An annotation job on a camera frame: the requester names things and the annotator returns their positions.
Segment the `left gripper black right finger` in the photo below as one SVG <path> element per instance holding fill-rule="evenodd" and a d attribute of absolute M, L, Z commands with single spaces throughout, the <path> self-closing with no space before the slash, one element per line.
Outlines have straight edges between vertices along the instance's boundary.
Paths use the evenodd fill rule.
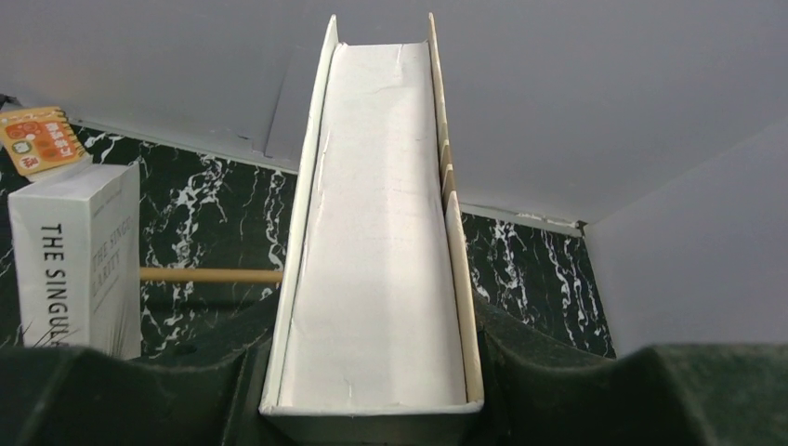
<path fill-rule="evenodd" d="M 658 345 L 612 360 L 474 299 L 474 445 L 783 445 L 784 345 Z"/>

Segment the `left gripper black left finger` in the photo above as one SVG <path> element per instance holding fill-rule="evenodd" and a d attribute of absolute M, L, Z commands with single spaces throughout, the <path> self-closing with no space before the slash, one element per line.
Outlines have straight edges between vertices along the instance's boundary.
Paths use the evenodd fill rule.
<path fill-rule="evenodd" d="M 278 300 L 154 358 L 3 348 L 5 445 L 272 445 L 258 412 Z"/>

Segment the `wooden book rack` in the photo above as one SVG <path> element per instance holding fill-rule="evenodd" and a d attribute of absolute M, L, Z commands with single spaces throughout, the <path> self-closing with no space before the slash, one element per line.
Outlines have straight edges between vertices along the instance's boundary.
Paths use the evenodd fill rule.
<path fill-rule="evenodd" d="M 283 273 L 268 269 L 165 269 L 141 268 L 142 282 L 280 283 Z"/>

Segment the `white palm leaf book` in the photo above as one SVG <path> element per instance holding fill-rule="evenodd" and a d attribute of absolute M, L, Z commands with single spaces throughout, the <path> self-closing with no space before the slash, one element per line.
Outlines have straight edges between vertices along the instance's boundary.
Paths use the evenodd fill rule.
<path fill-rule="evenodd" d="M 26 347 L 141 354 L 138 164 L 87 164 L 10 193 Z"/>

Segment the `white book with brown bars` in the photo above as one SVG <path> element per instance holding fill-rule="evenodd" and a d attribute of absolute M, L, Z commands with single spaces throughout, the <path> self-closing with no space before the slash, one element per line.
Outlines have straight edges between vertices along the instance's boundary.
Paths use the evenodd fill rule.
<path fill-rule="evenodd" d="M 484 401 L 437 31 L 330 19 L 258 410 L 301 445 L 458 445 Z"/>

